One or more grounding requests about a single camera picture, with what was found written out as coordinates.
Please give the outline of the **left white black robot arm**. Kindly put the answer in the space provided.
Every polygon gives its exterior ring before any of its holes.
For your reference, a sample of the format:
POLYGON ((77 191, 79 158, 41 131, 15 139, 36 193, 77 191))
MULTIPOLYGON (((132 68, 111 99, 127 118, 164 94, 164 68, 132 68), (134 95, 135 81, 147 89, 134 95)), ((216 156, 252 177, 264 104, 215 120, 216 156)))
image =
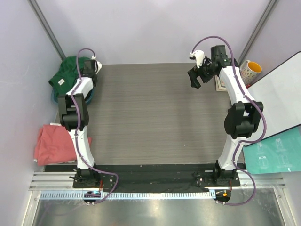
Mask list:
POLYGON ((76 173, 71 177, 74 188, 94 188, 100 183, 99 173, 92 169, 96 164, 87 136, 89 114, 86 99, 92 96, 101 67, 95 57, 85 60, 80 69, 81 77, 70 91, 58 97, 60 123, 68 131, 77 157, 76 173))

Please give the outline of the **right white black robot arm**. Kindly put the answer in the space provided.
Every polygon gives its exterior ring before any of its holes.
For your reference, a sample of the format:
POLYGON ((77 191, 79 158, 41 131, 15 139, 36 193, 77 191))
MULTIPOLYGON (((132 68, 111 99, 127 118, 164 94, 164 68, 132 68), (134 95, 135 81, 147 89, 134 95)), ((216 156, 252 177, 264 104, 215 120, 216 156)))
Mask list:
POLYGON ((198 78, 206 83, 217 76, 224 82, 231 101, 224 120, 227 138, 222 154, 211 172, 196 174, 197 185, 202 188, 239 186, 238 157, 243 146, 252 143, 250 137, 257 131, 260 122, 266 122, 263 103, 255 101, 248 92, 235 59, 226 55, 224 45, 212 47, 210 58, 202 50, 193 50, 189 58, 196 62, 188 71, 191 87, 201 87, 198 78))

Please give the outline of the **green t shirt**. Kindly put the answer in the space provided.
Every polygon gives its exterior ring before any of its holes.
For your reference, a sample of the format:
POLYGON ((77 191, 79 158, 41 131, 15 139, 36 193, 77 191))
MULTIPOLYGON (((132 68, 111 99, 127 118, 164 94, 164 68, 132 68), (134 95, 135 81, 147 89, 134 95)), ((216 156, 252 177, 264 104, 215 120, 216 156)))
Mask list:
POLYGON ((79 77, 76 56, 65 58, 57 73, 48 81, 55 91, 55 97, 63 96, 69 92, 79 77))

